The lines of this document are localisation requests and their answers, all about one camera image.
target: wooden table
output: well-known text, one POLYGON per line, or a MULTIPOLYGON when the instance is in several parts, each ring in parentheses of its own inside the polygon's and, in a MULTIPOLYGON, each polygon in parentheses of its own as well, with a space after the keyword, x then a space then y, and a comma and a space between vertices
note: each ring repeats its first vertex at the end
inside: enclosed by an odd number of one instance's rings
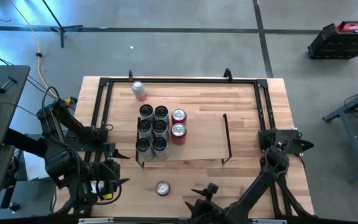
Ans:
MULTIPOLYGON (((100 77, 84 77, 75 118, 90 125, 100 77)), ((294 127, 283 79, 268 79, 275 124, 278 129, 294 127)), ((120 160, 121 178, 130 178, 122 188, 120 199, 112 205, 94 206, 92 216, 110 217, 190 217, 185 201, 194 203, 201 198, 190 189, 205 188, 210 182, 219 185, 213 202, 226 207, 239 199, 260 170, 260 148, 257 131, 260 129, 254 87, 247 84, 146 83, 149 95, 146 102, 136 101, 130 83, 115 83, 112 89, 108 124, 114 126, 108 141, 131 160, 120 160), (135 161, 136 124, 139 108, 144 103, 153 107, 164 105, 183 108, 190 119, 218 118, 227 114, 232 158, 224 167, 220 159, 208 161, 168 161, 146 163, 145 169, 135 161), (155 184, 167 180, 169 195, 158 196, 155 184)), ((264 93, 261 90, 265 110, 264 93)), ((102 96, 104 102, 106 90, 102 96)), ((103 106, 97 124, 101 123, 103 106)), ((306 211, 313 213, 305 171, 299 158, 290 156, 287 184, 306 211)), ((281 190, 277 187, 280 208, 284 212, 281 190)), ((59 190, 55 209, 68 199, 66 189, 59 190)), ((250 211, 250 218, 272 218, 270 191, 250 211)))

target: black tripod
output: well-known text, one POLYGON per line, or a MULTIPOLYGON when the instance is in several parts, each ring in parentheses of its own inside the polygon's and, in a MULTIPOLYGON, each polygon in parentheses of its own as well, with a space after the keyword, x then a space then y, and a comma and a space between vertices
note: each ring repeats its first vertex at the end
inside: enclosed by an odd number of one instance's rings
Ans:
MULTIPOLYGON (((53 18, 55 19, 55 21, 57 22, 57 24, 59 25, 59 30, 60 30, 60 46, 62 48, 65 47, 65 41, 64 41, 64 35, 65 35, 65 32, 68 30, 68 29, 71 29, 71 28, 82 28, 84 27, 83 25, 74 25, 74 26, 66 26, 66 27, 63 27, 59 21, 57 20, 55 14, 52 12, 52 10, 50 10, 48 4, 45 2, 45 0, 42 0, 42 2, 45 4, 45 6, 48 8, 49 12, 51 13, 51 15, 53 16, 53 18)), ((59 30, 56 30, 54 27, 51 27, 50 28, 51 30, 55 31, 55 32, 58 32, 59 30)))

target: black floor stripe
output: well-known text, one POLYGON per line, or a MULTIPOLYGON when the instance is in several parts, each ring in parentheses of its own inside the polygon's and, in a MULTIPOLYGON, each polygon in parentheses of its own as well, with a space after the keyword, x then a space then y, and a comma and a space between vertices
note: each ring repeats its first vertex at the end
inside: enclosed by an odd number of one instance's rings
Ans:
POLYGON ((321 30, 265 29, 265 34, 319 34, 321 30))
MULTIPOLYGON (((53 32, 49 26, 33 26, 37 32, 53 32)), ((0 31, 31 31, 27 26, 0 26, 0 31)), ((171 32, 171 33, 222 33, 222 34, 257 34, 258 29, 225 28, 118 28, 118 27, 83 27, 68 29, 67 32, 171 32)))
POLYGON ((262 16, 260 15, 259 3, 258 0, 252 0, 252 2, 254 3, 256 24, 258 25, 259 30, 260 47, 262 48, 262 56, 264 58, 266 77, 273 78, 272 64, 270 63, 269 52, 267 50, 264 24, 262 22, 262 16))

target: concrete floor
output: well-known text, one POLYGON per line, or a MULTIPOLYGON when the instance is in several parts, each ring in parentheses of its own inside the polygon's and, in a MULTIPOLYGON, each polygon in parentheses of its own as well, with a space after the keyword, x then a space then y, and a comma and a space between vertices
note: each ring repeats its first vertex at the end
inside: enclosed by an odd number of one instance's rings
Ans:
MULTIPOLYGON (((40 1, 15 2, 33 25, 55 25, 40 1)), ((252 0, 47 2, 63 25, 257 28, 252 0)), ((321 29, 333 22, 358 20, 357 0, 260 0, 259 6, 265 29, 321 29)), ((8 0, 0 0, 0 16, 12 19, 9 23, 0 21, 0 26, 25 25, 8 0)), ((229 67, 235 77, 266 78, 259 34, 70 32, 64 49, 58 34, 37 35, 44 54, 43 73, 62 96, 78 96, 85 75, 126 75, 129 69, 134 75, 220 77, 229 67)), ((357 172, 358 164, 341 123, 321 120, 358 92, 358 57, 349 61, 310 60, 306 47, 314 38, 267 34, 273 76, 285 79, 294 122, 304 138, 315 143, 305 153, 315 214, 358 221, 358 181, 346 182, 346 175, 357 172)), ((30 75, 39 79, 35 53, 31 32, 0 31, 0 57, 30 65, 30 75)), ((41 92, 26 85, 19 104, 36 112, 41 97, 41 92)), ((37 119, 19 109, 11 127, 22 133, 40 132, 37 119)), ((29 203, 37 197, 25 200, 29 203)), ((34 214, 41 215, 28 206, 15 215, 0 212, 0 218, 34 214)))

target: red item in crate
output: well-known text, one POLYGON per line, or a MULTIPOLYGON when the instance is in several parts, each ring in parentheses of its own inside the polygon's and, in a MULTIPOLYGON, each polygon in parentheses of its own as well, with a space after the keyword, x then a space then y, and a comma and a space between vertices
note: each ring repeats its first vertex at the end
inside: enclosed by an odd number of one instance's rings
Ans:
POLYGON ((174 124, 171 129, 172 143, 181 146, 186 143, 186 126, 181 123, 174 124))
POLYGON ((172 124, 181 123, 186 125, 187 114, 183 109, 176 109, 172 112, 172 124))

